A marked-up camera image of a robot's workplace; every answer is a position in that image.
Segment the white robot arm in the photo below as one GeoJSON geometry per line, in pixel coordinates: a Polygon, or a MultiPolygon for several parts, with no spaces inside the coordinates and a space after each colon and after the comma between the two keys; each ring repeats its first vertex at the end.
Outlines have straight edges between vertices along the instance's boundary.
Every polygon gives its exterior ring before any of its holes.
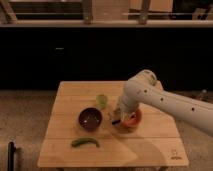
{"type": "Polygon", "coordinates": [[[118,100],[122,115],[132,114],[143,103],[213,137],[213,104],[158,89],[156,83],[157,77],[151,70],[142,70],[128,79],[118,100]]]}

